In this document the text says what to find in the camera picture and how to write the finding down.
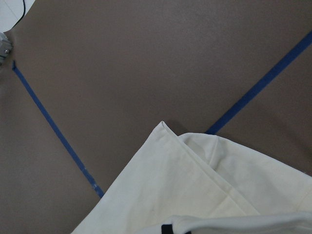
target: cream fabric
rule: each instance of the cream fabric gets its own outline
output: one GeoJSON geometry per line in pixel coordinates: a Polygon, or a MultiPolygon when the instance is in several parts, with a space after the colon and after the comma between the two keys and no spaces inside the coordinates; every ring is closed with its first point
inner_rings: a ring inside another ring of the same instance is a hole
{"type": "Polygon", "coordinates": [[[241,217],[241,228],[286,222],[280,214],[309,223],[296,212],[312,211],[311,190],[311,177],[266,155],[218,136],[176,136],[161,122],[73,234],[161,233],[162,223],[205,232],[225,217],[241,217]]]}
{"type": "MultiPolygon", "coordinates": [[[[312,213],[296,212],[200,219],[172,216],[164,224],[172,224],[174,234],[311,234],[312,213]]],[[[161,225],[144,228],[136,234],[161,234],[161,225]]]]}

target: black strap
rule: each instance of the black strap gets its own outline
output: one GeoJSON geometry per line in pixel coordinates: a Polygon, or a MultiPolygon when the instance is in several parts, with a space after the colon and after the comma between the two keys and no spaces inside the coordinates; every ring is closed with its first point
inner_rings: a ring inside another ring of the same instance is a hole
{"type": "Polygon", "coordinates": [[[174,234],[172,229],[172,224],[164,224],[161,226],[161,234],[174,234]]]}

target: metal object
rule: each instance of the metal object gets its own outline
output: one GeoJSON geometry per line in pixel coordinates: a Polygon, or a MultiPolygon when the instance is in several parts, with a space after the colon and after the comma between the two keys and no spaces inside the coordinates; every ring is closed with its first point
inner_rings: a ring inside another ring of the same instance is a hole
{"type": "Polygon", "coordinates": [[[12,43],[4,33],[0,33],[0,66],[3,64],[4,59],[12,50],[12,43]]]}

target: blue tape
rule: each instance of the blue tape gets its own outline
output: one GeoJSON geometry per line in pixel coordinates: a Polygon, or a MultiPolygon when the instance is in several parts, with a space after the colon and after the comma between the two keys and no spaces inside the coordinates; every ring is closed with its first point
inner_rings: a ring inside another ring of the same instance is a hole
{"type": "Polygon", "coordinates": [[[80,160],[80,158],[78,157],[78,155],[76,154],[76,152],[74,151],[74,149],[71,147],[71,145],[68,143],[68,141],[66,140],[66,138],[64,137],[64,135],[62,134],[62,132],[60,131],[60,129],[57,127],[57,125],[54,123],[53,119],[51,118],[51,116],[49,115],[49,113],[46,111],[46,109],[44,108],[43,104],[40,102],[40,100],[38,99],[38,97],[36,96],[35,92],[32,90],[32,88],[30,87],[30,85],[28,84],[27,80],[25,79],[25,77],[23,76],[23,74],[20,72],[20,70],[16,67],[15,65],[15,61],[13,61],[12,64],[12,70],[16,73],[16,75],[19,77],[19,79],[21,80],[22,84],[24,85],[24,87],[26,88],[27,92],[29,93],[29,95],[31,96],[31,98],[34,100],[35,104],[38,106],[39,110],[41,111],[41,113],[43,114],[43,116],[45,117],[45,119],[48,121],[48,123],[50,124],[51,128],[53,129],[53,131],[55,132],[55,134],[58,136],[58,138],[60,139],[60,141],[62,142],[62,144],[64,145],[64,147],[66,148],[66,150],[68,151],[68,153],[71,155],[71,157],[73,158],[73,160],[75,161],[75,163],[77,164],[77,166],[79,167],[79,169],[82,171],[82,173],[84,174],[84,176],[87,178],[87,180],[89,181],[89,183],[91,184],[92,188],[96,191],[97,195],[99,197],[103,197],[104,196],[104,192],[103,190],[97,185],[96,181],[94,180],[94,178],[90,175],[90,173],[87,171],[87,169],[85,168],[84,164],[82,163],[82,161],[80,160]]]}
{"type": "Polygon", "coordinates": [[[278,74],[294,61],[312,43],[310,31],[292,50],[290,50],[261,80],[258,81],[237,103],[235,103],[217,122],[205,133],[215,135],[227,124],[248,102],[260,93],[278,74]]]}

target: black cable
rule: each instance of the black cable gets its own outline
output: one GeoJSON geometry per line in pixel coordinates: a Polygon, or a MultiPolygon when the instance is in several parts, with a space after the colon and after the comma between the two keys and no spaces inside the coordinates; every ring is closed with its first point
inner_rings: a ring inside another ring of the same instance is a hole
{"type": "Polygon", "coordinates": [[[23,15],[21,16],[21,18],[19,19],[19,21],[16,22],[16,24],[14,24],[13,28],[15,27],[15,25],[17,25],[22,18],[24,18],[25,16],[25,12],[26,12],[26,5],[25,5],[25,0],[23,0],[23,5],[24,5],[24,12],[23,12],[23,15]]]}

